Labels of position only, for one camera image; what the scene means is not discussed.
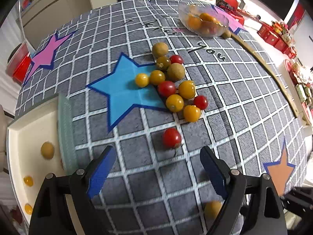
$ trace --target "red round object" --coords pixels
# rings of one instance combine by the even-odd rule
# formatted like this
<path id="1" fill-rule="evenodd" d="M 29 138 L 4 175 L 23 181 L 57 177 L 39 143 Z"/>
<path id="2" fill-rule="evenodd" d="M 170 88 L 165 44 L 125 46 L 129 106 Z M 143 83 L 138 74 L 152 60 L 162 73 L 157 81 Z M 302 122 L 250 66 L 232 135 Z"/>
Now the red round object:
<path id="1" fill-rule="evenodd" d="M 172 56 L 170 57 L 170 60 L 171 60 L 171 63 L 175 63 L 175 62 L 180 63 L 180 64 L 183 64 L 183 63 L 184 63 L 184 60 L 183 60 L 182 57 L 179 56 L 179 55 L 172 55 Z"/>
<path id="2" fill-rule="evenodd" d="M 163 144 L 169 148 L 177 148 L 182 142 L 182 137 L 175 128 L 168 128 L 163 133 Z"/>
<path id="3" fill-rule="evenodd" d="M 197 96 L 193 100 L 193 105 L 196 105 L 200 110 L 205 110 L 208 106 L 208 99 L 205 96 Z"/>
<path id="4" fill-rule="evenodd" d="M 173 82 L 166 80 L 158 85 L 157 90 L 161 96 L 169 97 L 175 94 L 176 87 Z"/>

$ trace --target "wooden stick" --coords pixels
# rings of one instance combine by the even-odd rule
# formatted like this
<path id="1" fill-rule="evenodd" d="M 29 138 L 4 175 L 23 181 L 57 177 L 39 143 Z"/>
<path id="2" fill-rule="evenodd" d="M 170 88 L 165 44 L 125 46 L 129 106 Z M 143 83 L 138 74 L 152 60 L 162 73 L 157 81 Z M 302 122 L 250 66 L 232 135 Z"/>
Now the wooden stick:
<path id="1" fill-rule="evenodd" d="M 272 78 L 275 80 L 277 85 L 279 86 L 281 92 L 283 93 L 284 97 L 286 98 L 287 102 L 289 103 L 289 106 L 291 107 L 293 115 L 297 118 L 299 116 L 299 111 L 292 100 L 291 96 L 287 93 L 285 86 L 282 84 L 282 82 L 276 77 L 275 73 L 271 70 L 269 65 L 264 61 L 263 57 L 261 57 L 258 53 L 256 53 L 251 46 L 249 46 L 244 40 L 242 40 L 239 36 L 237 36 L 234 33 L 231 33 L 231 37 L 237 41 L 240 46 L 242 46 L 246 51 L 248 51 L 258 62 L 262 65 L 262 67 L 266 70 L 266 72 L 272 76 Z"/>

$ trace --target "glass bowl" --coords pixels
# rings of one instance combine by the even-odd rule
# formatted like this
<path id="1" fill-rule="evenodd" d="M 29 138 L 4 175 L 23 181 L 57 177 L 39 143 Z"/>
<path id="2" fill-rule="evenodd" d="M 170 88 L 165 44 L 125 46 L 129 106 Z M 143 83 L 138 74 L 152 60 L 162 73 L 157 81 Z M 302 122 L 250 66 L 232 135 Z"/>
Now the glass bowl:
<path id="1" fill-rule="evenodd" d="M 228 18 L 218 14 L 210 4 L 180 2 L 178 15 L 185 27 L 203 37 L 221 36 L 228 29 Z"/>

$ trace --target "table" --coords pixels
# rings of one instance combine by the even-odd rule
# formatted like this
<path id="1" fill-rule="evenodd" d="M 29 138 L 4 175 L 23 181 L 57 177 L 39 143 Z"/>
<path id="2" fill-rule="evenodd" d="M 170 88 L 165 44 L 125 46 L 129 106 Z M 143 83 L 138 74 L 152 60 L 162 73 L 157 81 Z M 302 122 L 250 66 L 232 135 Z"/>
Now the table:
<path id="1" fill-rule="evenodd" d="M 56 92 L 69 98 L 81 168 L 107 145 L 115 147 L 118 161 L 93 199 L 115 234 L 206 233 L 212 222 L 205 220 L 203 204 L 221 198 L 200 163 L 204 145 L 231 168 L 259 176 L 265 172 L 263 163 L 279 160 L 286 138 L 289 162 L 296 165 L 286 190 L 304 180 L 302 124 L 274 80 L 234 40 L 201 38 L 186 30 L 178 18 L 178 1 L 125 0 L 73 19 L 57 30 L 59 37 L 76 32 L 57 50 L 53 69 L 37 69 L 18 98 L 16 115 Z M 239 35 L 284 82 L 251 34 Z M 111 73 L 121 52 L 138 64 L 154 62 L 151 48 L 160 41 L 170 47 L 169 55 L 183 57 L 184 80 L 195 82 L 208 108 L 196 123 L 186 123 L 181 112 L 134 108 L 108 132 L 108 100 L 86 85 Z M 170 127 L 183 138 L 175 157 L 162 145 L 162 133 Z"/>

